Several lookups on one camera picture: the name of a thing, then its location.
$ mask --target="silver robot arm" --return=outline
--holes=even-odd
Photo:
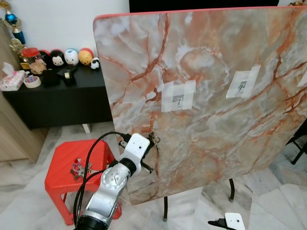
[[[105,170],[98,190],[78,219],[76,230],[107,230],[128,179],[141,171],[141,160],[150,141],[140,134],[133,134],[120,161]]]

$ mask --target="black shelf surface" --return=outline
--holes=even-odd
[[[23,84],[3,95],[30,129],[112,121],[101,69],[80,64],[74,77],[72,86],[63,80],[47,88]]]

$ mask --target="metal table leg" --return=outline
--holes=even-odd
[[[230,188],[231,188],[231,193],[230,193],[230,197],[229,197],[229,201],[233,202],[234,198],[235,198],[235,184],[233,179],[229,179],[230,182]]]
[[[163,215],[163,221],[167,221],[167,212],[168,212],[168,201],[167,196],[164,197],[164,215]]]
[[[301,148],[295,141],[293,141],[293,143],[298,147],[298,149],[300,150],[300,152],[298,153],[298,155],[296,156],[296,158],[291,162],[291,164],[296,164],[296,162],[298,161],[298,159],[300,159],[300,157],[303,155],[303,153],[305,152],[307,154],[307,143]]]

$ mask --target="tissue box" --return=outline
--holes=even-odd
[[[1,91],[17,91],[23,84],[26,78],[24,70],[15,71],[12,75],[6,76],[2,79],[0,90]]]

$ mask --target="plush toy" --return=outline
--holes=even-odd
[[[79,60],[82,64],[88,66],[94,58],[94,53],[89,48],[83,48],[79,52]]]
[[[62,51],[54,49],[50,52],[50,56],[52,58],[53,65],[62,66],[65,64],[64,54]]]
[[[52,68],[52,60],[50,57],[50,53],[44,49],[40,50],[39,53],[42,56],[42,60],[46,63],[47,69]]]
[[[91,68],[92,69],[99,68],[99,63],[100,63],[99,58],[97,58],[97,57],[93,58],[92,61],[91,61]]]
[[[74,49],[67,49],[64,53],[64,58],[69,65],[76,66],[79,63],[78,52]]]

